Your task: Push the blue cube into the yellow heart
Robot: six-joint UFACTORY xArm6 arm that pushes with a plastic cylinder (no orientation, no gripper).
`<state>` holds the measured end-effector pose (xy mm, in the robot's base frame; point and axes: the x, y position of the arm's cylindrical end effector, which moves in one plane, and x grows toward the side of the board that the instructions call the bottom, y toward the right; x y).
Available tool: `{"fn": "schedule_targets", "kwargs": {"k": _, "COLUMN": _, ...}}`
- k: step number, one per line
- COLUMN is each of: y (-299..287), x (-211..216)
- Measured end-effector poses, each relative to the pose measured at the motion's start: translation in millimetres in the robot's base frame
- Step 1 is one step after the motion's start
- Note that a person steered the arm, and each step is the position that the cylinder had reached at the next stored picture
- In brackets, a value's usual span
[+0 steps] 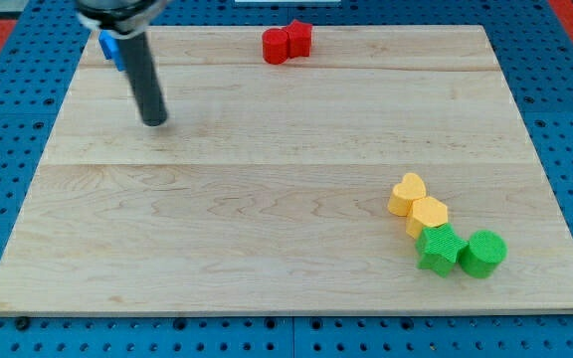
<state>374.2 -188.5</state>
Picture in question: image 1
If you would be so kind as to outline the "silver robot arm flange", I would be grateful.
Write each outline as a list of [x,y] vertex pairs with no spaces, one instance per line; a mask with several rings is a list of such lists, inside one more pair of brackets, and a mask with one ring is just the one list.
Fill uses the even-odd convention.
[[107,31],[116,39],[142,34],[171,0],[75,0],[77,18],[93,31]]

